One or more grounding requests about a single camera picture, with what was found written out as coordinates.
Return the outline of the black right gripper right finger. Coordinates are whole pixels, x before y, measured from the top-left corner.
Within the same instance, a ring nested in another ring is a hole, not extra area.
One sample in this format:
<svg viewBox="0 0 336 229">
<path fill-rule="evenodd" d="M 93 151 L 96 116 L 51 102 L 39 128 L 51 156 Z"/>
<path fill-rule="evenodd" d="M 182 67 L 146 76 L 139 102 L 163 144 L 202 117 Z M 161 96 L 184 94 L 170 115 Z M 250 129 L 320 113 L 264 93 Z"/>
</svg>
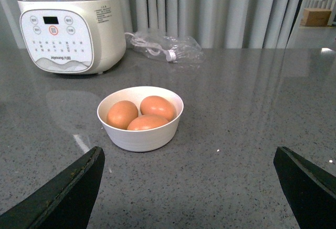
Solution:
<svg viewBox="0 0 336 229">
<path fill-rule="evenodd" d="M 299 227 L 335 228 L 335 176 L 287 147 L 273 163 Z"/>
</svg>

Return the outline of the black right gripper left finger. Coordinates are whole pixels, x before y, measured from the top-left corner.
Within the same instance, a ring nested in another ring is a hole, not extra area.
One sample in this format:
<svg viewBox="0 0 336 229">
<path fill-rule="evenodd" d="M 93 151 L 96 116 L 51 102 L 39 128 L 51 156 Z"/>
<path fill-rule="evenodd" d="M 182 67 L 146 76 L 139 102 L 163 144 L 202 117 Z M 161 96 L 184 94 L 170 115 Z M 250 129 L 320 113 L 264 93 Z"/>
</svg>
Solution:
<svg viewBox="0 0 336 229">
<path fill-rule="evenodd" d="M 87 228 L 105 156 L 94 147 L 1 215 L 1 228 Z"/>
</svg>

